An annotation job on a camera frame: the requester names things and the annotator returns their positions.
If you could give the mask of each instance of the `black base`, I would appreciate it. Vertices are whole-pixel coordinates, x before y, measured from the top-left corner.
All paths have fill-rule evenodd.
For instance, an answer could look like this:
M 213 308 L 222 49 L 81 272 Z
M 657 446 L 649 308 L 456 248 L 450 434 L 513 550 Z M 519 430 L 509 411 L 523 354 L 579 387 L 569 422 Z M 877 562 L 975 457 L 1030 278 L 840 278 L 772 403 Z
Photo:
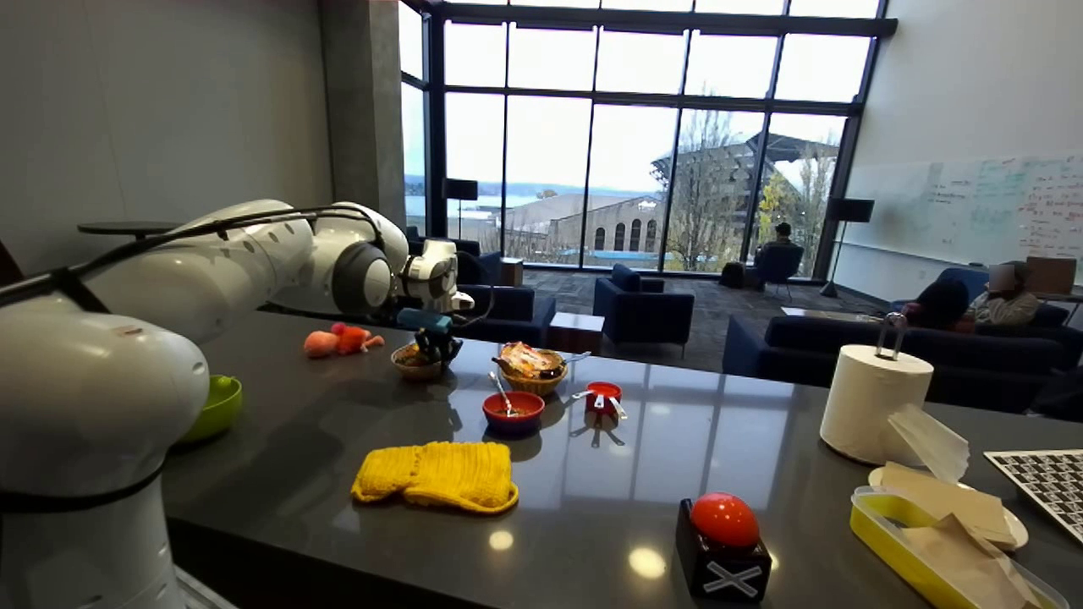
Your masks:
M 766 545 L 751 550 L 721 550 L 690 525 L 690 500 L 677 508 L 677 553 L 688 592 L 697 598 L 757 602 L 767 592 L 772 553 Z

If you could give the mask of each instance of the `yellow tray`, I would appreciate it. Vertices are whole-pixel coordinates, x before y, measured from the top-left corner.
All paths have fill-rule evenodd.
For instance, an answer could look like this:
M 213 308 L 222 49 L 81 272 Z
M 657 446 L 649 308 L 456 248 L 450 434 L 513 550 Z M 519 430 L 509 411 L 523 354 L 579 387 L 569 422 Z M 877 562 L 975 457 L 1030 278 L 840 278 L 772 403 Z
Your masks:
M 935 606 L 979 609 L 961 589 L 956 589 L 939 569 L 921 562 L 910 542 L 898 527 L 926 527 L 935 525 L 916 502 L 857 486 L 848 496 L 848 529 L 868 542 L 910 589 L 916 589 Z M 1068 602 L 1049 589 L 1038 573 L 1015 563 L 1019 573 L 1032 584 L 1042 609 L 1068 609 Z

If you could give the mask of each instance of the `red bowl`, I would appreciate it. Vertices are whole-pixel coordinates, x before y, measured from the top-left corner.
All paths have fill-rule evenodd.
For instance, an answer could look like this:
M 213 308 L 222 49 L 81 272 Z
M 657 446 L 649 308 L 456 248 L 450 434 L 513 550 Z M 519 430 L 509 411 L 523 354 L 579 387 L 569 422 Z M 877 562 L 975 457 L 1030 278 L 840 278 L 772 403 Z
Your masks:
M 495 437 L 527 437 L 540 430 L 544 399 L 536 393 L 509 393 L 512 411 L 502 393 L 491 393 L 479 409 Z

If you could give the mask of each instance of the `white wall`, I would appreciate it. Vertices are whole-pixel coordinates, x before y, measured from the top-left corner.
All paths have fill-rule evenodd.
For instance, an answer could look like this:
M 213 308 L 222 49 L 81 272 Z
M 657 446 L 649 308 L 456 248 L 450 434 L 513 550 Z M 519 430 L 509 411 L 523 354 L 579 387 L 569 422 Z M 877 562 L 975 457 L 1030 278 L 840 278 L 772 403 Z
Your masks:
M 899 29 L 881 52 L 848 197 L 872 193 L 890 164 L 1083 147 L 1083 4 L 895 0 L 895 16 Z M 831 280 L 910 297 L 943 264 L 939 250 L 842 248 Z
M 5 0 L 0 241 L 28 270 L 247 197 L 329 202 L 315 0 Z

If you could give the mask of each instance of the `green object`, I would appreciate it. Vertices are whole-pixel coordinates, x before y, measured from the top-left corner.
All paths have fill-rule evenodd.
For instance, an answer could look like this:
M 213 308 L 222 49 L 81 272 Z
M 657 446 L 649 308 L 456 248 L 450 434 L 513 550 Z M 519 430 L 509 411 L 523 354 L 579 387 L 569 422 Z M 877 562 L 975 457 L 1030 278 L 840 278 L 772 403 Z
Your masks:
M 209 437 L 226 434 L 236 422 L 241 409 L 244 382 L 236 375 L 213 375 L 196 422 L 183 434 L 175 446 L 202 444 Z

